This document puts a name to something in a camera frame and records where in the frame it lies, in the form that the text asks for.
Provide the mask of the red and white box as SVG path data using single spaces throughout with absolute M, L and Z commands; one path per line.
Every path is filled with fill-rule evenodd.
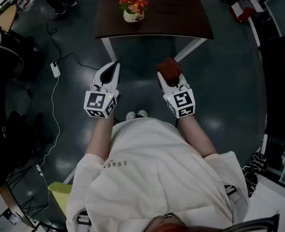
M 238 0 L 229 10 L 236 22 L 244 22 L 251 16 L 264 12 L 258 0 Z

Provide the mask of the black and white patterned bag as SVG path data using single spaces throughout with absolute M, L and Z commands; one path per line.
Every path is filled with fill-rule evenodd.
M 268 160 L 264 157 L 264 155 L 260 153 L 254 153 L 248 162 L 243 168 L 242 172 L 245 177 L 247 189 L 248 189 L 248 196 L 249 198 L 254 193 L 256 186 L 258 184 L 257 175 L 259 173 L 263 173 L 268 168 Z

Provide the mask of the black backpack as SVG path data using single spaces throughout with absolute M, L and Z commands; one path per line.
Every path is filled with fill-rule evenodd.
M 27 123 L 27 116 L 12 111 L 7 120 L 6 141 L 11 150 L 15 168 L 21 168 L 32 158 L 40 158 L 40 146 L 53 143 L 45 131 L 44 114 L 38 113 L 32 124 Z

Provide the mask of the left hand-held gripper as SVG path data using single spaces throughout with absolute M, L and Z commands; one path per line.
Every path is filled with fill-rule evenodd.
M 89 116 L 108 119 L 118 105 L 120 63 L 113 61 L 99 69 L 86 91 L 84 110 Z

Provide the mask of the person's right forearm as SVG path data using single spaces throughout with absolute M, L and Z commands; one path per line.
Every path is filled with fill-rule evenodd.
M 193 115 L 180 118 L 179 124 L 185 140 L 201 155 L 201 157 L 205 158 L 217 153 L 212 141 L 202 130 Z

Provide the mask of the dark brown wooden table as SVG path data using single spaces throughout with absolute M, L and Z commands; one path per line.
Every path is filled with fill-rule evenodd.
M 206 40 L 214 38 L 201 0 L 148 0 L 146 17 L 140 22 L 124 20 L 116 0 L 99 0 L 96 17 L 97 39 L 101 39 L 115 61 L 110 38 L 128 36 L 181 36 L 192 41 L 181 50 L 179 62 Z

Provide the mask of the person in white shirt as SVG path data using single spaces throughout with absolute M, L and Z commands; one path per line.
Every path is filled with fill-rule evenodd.
M 172 213 L 187 226 L 225 229 L 250 201 L 234 152 L 205 158 L 179 131 L 154 118 L 117 124 L 106 161 L 79 161 L 66 208 L 68 232 L 143 232 Z

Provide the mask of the person's left forearm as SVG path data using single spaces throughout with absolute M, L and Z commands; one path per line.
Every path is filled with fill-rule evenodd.
M 113 126 L 113 116 L 110 116 L 108 119 L 98 119 L 85 154 L 93 154 L 106 161 L 111 151 Z

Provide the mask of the black office chair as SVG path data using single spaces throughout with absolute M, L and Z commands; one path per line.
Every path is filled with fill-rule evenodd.
M 0 79 L 14 79 L 22 73 L 23 69 L 23 59 L 14 51 L 0 46 Z

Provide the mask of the flower pot with pink flowers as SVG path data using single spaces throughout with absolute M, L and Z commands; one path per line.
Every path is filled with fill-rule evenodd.
M 139 22 L 144 19 L 144 12 L 148 9 L 148 0 L 118 0 L 123 18 L 128 23 Z

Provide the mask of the round light wooden table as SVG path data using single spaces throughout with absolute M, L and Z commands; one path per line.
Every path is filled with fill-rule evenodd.
M 7 33 L 12 28 L 17 12 L 17 7 L 12 5 L 8 7 L 2 14 L 0 14 L 0 27 Z

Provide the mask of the dark red wiping cloth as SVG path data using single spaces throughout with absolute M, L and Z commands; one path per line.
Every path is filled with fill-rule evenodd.
M 158 64 L 157 71 L 170 87 L 179 83 L 179 76 L 182 74 L 180 65 L 173 58 L 166 58 L 162 63 Z

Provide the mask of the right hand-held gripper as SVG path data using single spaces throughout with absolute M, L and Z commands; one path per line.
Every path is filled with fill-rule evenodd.
M 174 87 L 167 84 L 160 72 L 157 72 L 157 77 L 163 92 L 163 99 L 174 116 L 183 118 L 193 115 L 195 113 L 195 99 L 184 75 L 182 73 L 179 75 L 179 83 Z

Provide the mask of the yellow-green seat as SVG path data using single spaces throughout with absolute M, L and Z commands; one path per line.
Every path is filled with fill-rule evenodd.
M 60 182 L 53 182 L 48 186 L 48 189 L 52 192 L 60 209 L 66 216 L 66 205 L 69 199 L 70 192 L 72 190 L 72 185 Z

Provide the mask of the white power strip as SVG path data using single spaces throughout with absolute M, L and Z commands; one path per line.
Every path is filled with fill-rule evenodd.
M 58 64 L 56 61 L 53 61 L 51 64 L 50 64 L 50 67 L 51 67 L 51 70 L 52 70 L 52 73 L 54 75 L 55 78 L 58 78 L 60 77 L 60 70 L 59 70 L 59 67 L 58 67 Z

